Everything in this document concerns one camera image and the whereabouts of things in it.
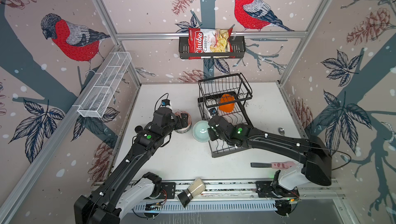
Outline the light green ceramic bowl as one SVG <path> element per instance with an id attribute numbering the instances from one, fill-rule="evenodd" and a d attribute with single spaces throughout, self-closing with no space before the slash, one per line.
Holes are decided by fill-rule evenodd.
<path id="1" fill-rule="evenodd" d="M 192 128 L 192 134 L 194 139 L 198 142 L 210 141 L 208 129 L 209 129 L 208 121 L 206 120 L 198 121 Z"/>

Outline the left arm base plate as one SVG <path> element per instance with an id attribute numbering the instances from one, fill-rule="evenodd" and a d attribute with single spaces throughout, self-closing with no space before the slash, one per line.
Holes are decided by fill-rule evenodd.
<path id="1" fill-rule="evenodd" d="M 176 191 L 176 183 L 175 182 L 162 182 L 160 188 L 155 187 L 155 191 L 151 196 L 146 199 L 153 200 L 165 200 L 165 199 L 174 199 Z"/>

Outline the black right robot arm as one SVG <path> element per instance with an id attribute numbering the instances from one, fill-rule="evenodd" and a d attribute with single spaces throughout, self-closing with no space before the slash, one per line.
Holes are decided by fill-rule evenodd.
<path id="1" fill-rule="evenodd" d="M 284 197 L 286 193 L 309 182 L 320 186 L 332 184 L 332 156 L 318 137 L 312 140 L 290 138 L 264 132 L 247 124 L 234 126 L 221 116 L 213 116 L 208 125 L 211 140 L 220 139 L 238 148 L 270 151 L 297 162 L 275 173 L 269 191 L 275 198 Z"/>

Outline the white mesh wall shelf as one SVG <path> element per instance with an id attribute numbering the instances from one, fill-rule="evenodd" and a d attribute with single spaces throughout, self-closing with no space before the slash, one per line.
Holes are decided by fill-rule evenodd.
<path id="1" fill-rule="evenodd" d="M 99 78 L 77 110 L 82 117 L 102 118 L 104 116 L 131 60 L 131 55 L 128 52 L 112 54 L 110 61 L 99 74 Z"/>

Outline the black lidded spice jar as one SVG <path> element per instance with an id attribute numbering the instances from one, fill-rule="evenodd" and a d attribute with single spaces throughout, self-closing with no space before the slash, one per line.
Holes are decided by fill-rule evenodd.
<path id="1" fill-rule="evenodd" d="M 140 133 L 143 130 L 143 127 L 142 126 L 136 126 L 134 130 L 138 134 L 138 133 Z"/>

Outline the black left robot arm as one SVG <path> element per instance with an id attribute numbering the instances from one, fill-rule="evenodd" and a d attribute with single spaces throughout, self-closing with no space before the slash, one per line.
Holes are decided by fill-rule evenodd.
<path id="1" fill-rule="evenodd" d="M 188 115 L 177 116 L 169 107 L 159 107 L 153 120 L 138 132 L 131 149 L 103 184 L 89 197 L 80 196 L 74 203 L 77 224 L 118 224 L 138 203 L 156 197 L 162 179 L 147 172 L 129 190 L 131 180 L 140 168 L 165 145 L 165 138 L 188 126 Z"/>

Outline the black wall shelf basket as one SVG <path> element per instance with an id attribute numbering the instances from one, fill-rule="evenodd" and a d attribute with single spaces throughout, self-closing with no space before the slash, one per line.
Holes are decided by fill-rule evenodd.
<path id="1" fill-rule="evenodd" d="M 246 45 L 243 36 L 230 39 L 231 51 L 225 53 L 191 53 L 188 37 L 179 38 L 179 57 L 181 59 L 236 59 L 243 58 Z"/>

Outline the pink handled knife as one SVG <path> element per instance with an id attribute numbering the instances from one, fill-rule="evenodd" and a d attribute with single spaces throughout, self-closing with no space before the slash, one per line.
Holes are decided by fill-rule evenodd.
<path id="1" fill-rule="evenodd" d="M 295 165 L 294 162 L 287 161 L 287 162 L 276 162 L 276 163 L 251 163 L 252 168 L 272 168 L 276 170 L 284 170 Z"/>

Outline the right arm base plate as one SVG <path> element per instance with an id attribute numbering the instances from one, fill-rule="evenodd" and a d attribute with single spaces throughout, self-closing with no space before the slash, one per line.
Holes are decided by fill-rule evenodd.
<path id="1" fill-rule="evenodd" d="M 259 198 L 299 198 L 300 194 L 298 189 L 295 187 L 289 191 L 280 186 L 273 186 L 270 181 L 256 181 L 256 192 Z"/>

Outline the orange plastic bowl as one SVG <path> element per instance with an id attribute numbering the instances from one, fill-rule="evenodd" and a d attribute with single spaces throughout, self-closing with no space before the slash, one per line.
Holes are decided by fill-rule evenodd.
<path id="1" fill-rule="evenodd" d="M 224 113 L 232 113 L 235 108 L 235 98 L 230 94 L 223 94 L 219 100 L 218 109 Z"/>

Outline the metal spoon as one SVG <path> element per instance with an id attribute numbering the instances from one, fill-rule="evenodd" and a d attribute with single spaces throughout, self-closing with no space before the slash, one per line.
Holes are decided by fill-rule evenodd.
<path id="1" fill-rule="evenodd" d="M 284 136 L 285 135 L 285 130 L 283 128 L 278 128 L 278 132 Z"/>

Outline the red cassava chips bag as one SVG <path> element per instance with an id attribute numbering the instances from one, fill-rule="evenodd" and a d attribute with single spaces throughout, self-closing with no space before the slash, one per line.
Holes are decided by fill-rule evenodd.
<path id="1" fill-rule="evenodd" d="M 232 52 L 230 36 L 233 29 L 189 28 L 189 53 L 228 53 Z"/>

